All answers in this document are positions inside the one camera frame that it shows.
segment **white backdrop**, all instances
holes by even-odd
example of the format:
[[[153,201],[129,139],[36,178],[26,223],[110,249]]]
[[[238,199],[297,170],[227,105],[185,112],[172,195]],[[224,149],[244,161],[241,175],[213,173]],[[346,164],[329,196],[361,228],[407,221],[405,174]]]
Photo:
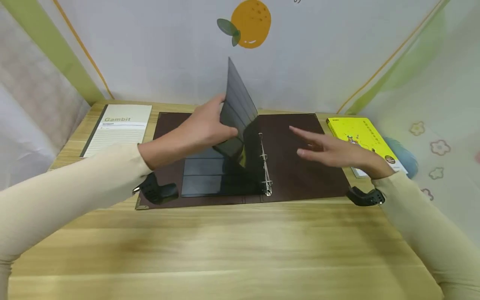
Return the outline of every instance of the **white backdrop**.
[[[105,91],[52,1],[39,2]],[[202,103],[225,91],[231,56],[257,107],[336,111],[438,0],[263,0],[271,28],[253,49],[216,24],[242,0],[59,2],[117,99]]]

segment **green leaf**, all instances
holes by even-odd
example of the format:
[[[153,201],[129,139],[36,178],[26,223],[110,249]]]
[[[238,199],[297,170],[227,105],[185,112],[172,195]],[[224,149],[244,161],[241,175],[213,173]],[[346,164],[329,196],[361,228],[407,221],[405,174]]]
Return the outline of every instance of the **green leaf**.
[[[240,42],[240,30],[237,30],[232,36],[232,46],[235,47]]]
[[[216,24],[218,25],[218,28],[228,36],[233,36],[238,31],[235,25],[229,20],[218,19]]]

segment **hand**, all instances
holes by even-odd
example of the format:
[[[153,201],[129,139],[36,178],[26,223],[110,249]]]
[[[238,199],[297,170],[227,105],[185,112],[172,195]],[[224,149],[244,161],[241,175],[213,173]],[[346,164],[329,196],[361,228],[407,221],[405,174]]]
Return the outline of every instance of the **hand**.
[[[156,140],[138,145],[148,167],[154,170],[236,136],[236,128],[220,123],[223,101],[225,95],[214,97],[197,107],[178,128]]]
[[[318,161],[330,167],[354,167],[363,170],[372,179],[385,178],[394,173],[388,163],[375,152],[333,136],[290,129],[309,144],[310,150],[298,149],[297,154],[306,160]]]
[[[200,152],[238,134],[238,130],[220,123],[221,104],[225,95],[217,95],[197,107],[193,114],[175,131],[189,141],[192,151]]]

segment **flower pattern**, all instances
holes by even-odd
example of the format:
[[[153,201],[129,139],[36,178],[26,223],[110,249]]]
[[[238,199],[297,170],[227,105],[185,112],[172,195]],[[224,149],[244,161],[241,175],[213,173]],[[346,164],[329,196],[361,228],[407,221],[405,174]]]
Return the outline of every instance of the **flower pattern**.
[[[432,195],[432,192],[430,192],[429,189],[421,189],[421,192],[425,194],[425,196],[427,196],[428,199],[430,199],[430,201],[433,201],[434,200],[434,197]]]
[[[444,168],[436,167],[428,174],[428,177],[432,178],[433,180],[441,179],[444,177],[444,170]]]
[[[444,156],[448,152],[452,151],[452,148],[447,144],[445,140],[438,140],[430,143],[430,151],[440,156]]]
[[[413,135],[419,136],[425,132],[425,126],[422,121],[413,123],[409,130]]]

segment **yellow book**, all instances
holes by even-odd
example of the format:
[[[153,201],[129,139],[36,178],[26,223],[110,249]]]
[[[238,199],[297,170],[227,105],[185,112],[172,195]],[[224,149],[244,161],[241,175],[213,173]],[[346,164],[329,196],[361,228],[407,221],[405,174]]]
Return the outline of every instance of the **yellow book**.
[[[374,151],[383,157],[395,172],[402,170],[408,173],[369,119],[328,118],[327,124],[333,135],[340,140]],[[359,178],[367,177],[367,174],[362,170],[355,168],[352,168],[352,170],[355,176]]]

